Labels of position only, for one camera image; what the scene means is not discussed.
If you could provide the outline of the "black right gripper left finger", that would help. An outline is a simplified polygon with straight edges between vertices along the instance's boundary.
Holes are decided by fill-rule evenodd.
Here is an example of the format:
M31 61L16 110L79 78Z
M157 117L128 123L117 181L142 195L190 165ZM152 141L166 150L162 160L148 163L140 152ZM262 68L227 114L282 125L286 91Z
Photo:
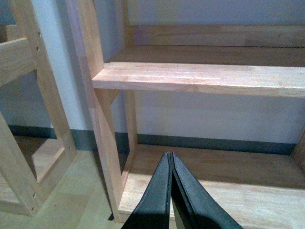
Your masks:
M167 229L170 221L172 168L169 154L164 153L159 164L123 229Z

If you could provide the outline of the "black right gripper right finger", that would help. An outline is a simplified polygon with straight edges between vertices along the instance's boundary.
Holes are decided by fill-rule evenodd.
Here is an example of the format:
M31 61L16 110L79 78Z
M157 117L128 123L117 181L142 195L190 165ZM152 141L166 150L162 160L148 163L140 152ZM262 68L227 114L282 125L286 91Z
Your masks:
M240 229L206 191L181 159L171 153L171 197L178 229Z

